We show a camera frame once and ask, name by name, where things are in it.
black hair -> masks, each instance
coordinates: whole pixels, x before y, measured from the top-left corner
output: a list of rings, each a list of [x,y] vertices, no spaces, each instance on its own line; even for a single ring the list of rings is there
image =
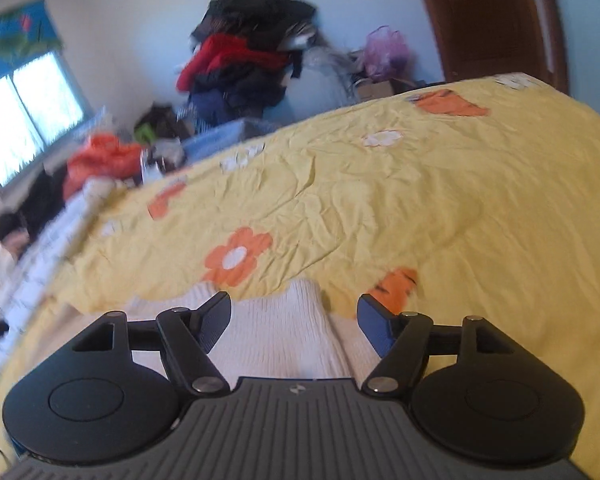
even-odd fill
[[[6,210],[0,213],[0,241],[18,229],[26,229],[27,225],[22,215]]]

window frame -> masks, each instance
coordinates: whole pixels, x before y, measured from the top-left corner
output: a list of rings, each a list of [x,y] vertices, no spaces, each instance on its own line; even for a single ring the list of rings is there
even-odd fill
[[[21,183],[23,181],[24,178],[26,178],[28,175],[30,175],[31,173],[33,173],[34,171],[36,171],[40,167],[42,167],[42,165],[44,164],[44,161],[46,160],[47,157],[53,155],[55,152],[58,151],[58,149],[62,148],[62,146],[65,146],[66,144],[68,144],[73,139],[74,132],[76,130],[80,129],[81,127],[83,127],[85,125],[85,123],[87,123],[93,119],[93,109],[91,108],[91,106],[89,105],[89,102],[87,101],[87,99],[84,97],[84,94],[80,90],[80,86],[78,85],[74,75],[69,70],[69,66],[67,65],[67,62],[64,59],[64,56],[62,55],[62,53],[58,52],[57,50],[53,50],[51,52],[47,52],[46,54],[42,54],[39,57],[46,56],[47,54],[52,54],[54,56],[54,58],[56,59],[56,62],[58,63],[58,66],[60,68],[62,76],[64,76],[65,81],[67,82],[67,84],[69,85],[69,88],[73,92],[75,100],[77,101],[78,105],[82,109],[82,112],[84,113],[84,115],[82,117],[82,120],[78,124],[76,124],[72,128],[69,128],[67,131],[63,132],[51,144],[47,144],[45,142],[44,137],[40,134],[38,126],[35,123],[35,121],[33,120],[33,118],[31,117],[29,110],[27,109],[27,107],[25,106],[24,102],[22,101],[22,99],[20,97],[20,93],[18,92],[18,89],[16,88],[16,85],[13,82],[13,72],[7,74],[5,77],[8,79],[11,87],[14,89],[15,94],[20,99],[20,105],[22,107],[24,114],[26,115],[27,121],[29,121],[29,123],[33,126],[35,135],[37,136],[37,138],[35,139],[35,142],[39,142],[43,146],[43,149],[29,164],[24,166],[18,172],[18,174],[16,174],[4,186],[2,184],[0,184],[0,198],[6,197],[11,191],[13,191],[13,189],[15,187],[18,186],[19,183]]]

gray ribbed panel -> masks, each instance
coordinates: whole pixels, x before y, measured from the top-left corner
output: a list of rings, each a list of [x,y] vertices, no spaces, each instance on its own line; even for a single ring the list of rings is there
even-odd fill
[[[295,386],[304,386],[298,393]],[[112,465],[25,458],[5,480],[583,480],[570,462],[489,470],[432,446],[395,402],[350,380],[245,379],[224,399],[197,400],[166,439]]]

wooden door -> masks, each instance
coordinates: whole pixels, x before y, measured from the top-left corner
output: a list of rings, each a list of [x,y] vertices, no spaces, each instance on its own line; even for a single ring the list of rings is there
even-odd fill
[[[425,1],[448,81],[525,72],[551,83],[536,0]]]

pink plastic bag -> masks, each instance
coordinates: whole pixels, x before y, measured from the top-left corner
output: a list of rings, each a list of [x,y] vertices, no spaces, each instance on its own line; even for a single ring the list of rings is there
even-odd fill
[[[366,74],[376,82],[405,77],[409,56],[402,34],[398,30],[392,31],[387,25],[366,37]]]

